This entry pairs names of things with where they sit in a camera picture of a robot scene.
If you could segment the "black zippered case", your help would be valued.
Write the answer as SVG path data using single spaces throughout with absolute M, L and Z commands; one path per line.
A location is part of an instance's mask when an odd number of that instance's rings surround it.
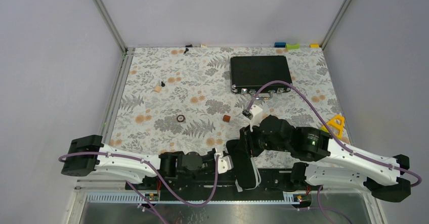
M 232 172 L 236 177 L 235 185 L 238 192 L 253 190 L 261 183 L 261 175 L 245 140 L 229 140 L 227 152 L 232 160 Z

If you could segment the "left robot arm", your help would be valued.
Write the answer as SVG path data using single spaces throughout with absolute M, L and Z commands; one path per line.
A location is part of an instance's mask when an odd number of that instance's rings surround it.
M 206 173 L 223 174 L 233 168 L 231 157 L 217 148 L 205 155 L 182 151 L 154 155 L 121 150 L 104 144 L 102 139 L 90 135 L 72 140 L 68 153 L 59 157 L 61 173 L 76 177 L 103 174 L 141 184 L 145 178 L 161 176 L 167 182 Z

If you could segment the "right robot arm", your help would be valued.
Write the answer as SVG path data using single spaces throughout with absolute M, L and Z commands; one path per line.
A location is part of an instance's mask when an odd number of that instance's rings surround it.
M 385 157 L 337 143 L 333 136 L 313 127 L 294 127 L 270 115 L 258 125 L 239 131 L 239 156 L 249 159 L 263 151 L 290 153 L 300 160 L 302 181 L 311 186 L 349 185 L 368 190 L 377 199 L 401 202 L 411 194 L 411 182 L 402 178 L 409 157 Z

